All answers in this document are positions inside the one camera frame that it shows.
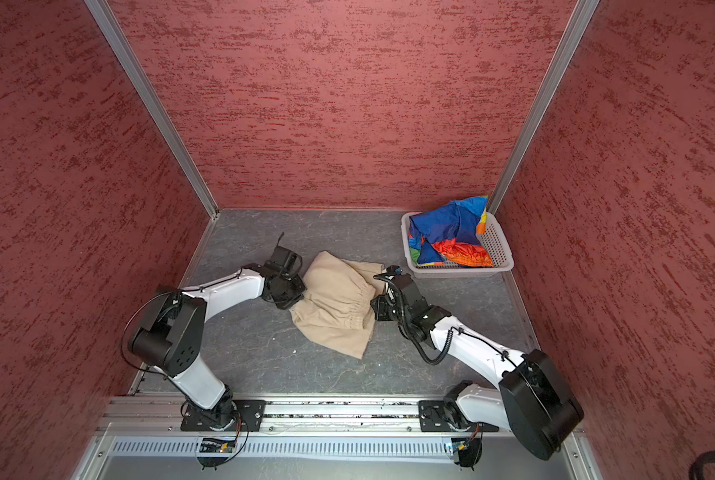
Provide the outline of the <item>beige drawstring shorts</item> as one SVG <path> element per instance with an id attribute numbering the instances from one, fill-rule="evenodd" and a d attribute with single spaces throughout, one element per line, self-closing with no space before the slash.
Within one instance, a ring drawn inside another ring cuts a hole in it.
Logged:
<path id="1" fill-rule="evenodd" d="M 380 263 L 320 252 L 303 277 L 303 298 L 290 308 L 293 324 L 317 345 L 363 358 L 377 323 L 371 301 L 385 292 L 375 276 L 383 271 Z"/>

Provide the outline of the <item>colourful blue orange shorts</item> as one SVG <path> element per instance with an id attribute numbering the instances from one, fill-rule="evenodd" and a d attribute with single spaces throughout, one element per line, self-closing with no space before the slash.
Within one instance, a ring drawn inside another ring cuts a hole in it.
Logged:
<path id="1" fill-rule="evenodd" d="M 487 196 L 453 200 L 433 211 L 409 217 L 409 253 L 421 267 L 447 262 L 465 268 L 493 267 L 479 235 L 487 231 Z"/>

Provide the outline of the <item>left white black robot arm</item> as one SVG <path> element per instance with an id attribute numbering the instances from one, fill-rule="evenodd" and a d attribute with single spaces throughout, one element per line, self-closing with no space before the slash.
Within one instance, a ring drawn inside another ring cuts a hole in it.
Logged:
<path id="1" fill-rule="evenodd" d="M 230 388 L 201 357 L 205 323 L 241 303 L 262 299 L 281 310 L 303 298 L 300 276 L 270 265 L 250 264 L 209 284 L 164 288 L 145 306 L 127 351 L 182 393 L 189 420 L 204 430 L 237 428 Z"/>

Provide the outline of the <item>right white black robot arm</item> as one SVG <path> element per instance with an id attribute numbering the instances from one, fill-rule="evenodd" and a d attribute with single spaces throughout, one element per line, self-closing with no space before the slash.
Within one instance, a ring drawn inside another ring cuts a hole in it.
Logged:
<path id="1" fill-rule="evenodd" d="M 457 462 L 475 465 L 481 434 L 505 430 L 539 460 L 549 460 L 583 421 L 571 386 L 545 352 L 501 345 L 467 327 L 441 306 L 431 305 L 407 274 L 379 274 L 383 293 L 371 306 L 379 321 L 397 324 L 421 359 L 439 365 L 452 357 L 489 386 L 463 381 L 439 401 L 419 407 L 421 426 L 456 431 Z"/>

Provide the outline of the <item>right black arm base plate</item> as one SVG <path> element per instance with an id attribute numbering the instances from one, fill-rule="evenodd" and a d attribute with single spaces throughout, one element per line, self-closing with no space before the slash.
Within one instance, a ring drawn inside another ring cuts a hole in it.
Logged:
<path id="1" fill-rule="evenodd" d="M 463 415 L 455 402 L 447 400 L 421 400 L 417 403 L 419 408 L 419 425 L 425 433 L 451 432 L 460 434 L 479 432 L 499 432 L 497 426 L 491 424 L 471 422 Z"/>

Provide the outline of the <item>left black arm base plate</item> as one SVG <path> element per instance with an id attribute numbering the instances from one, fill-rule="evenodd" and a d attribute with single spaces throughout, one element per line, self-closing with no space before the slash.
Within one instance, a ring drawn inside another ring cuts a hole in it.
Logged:
<path id="1" fill-rule="evenodd" d="M 235 399 L 223 402 L 213 410 L 203 410 L 186 400 L 181 409 L 180 430 L 229 434 L 244 428 L 259 432 L 266 406 L 264 400 Z"/>

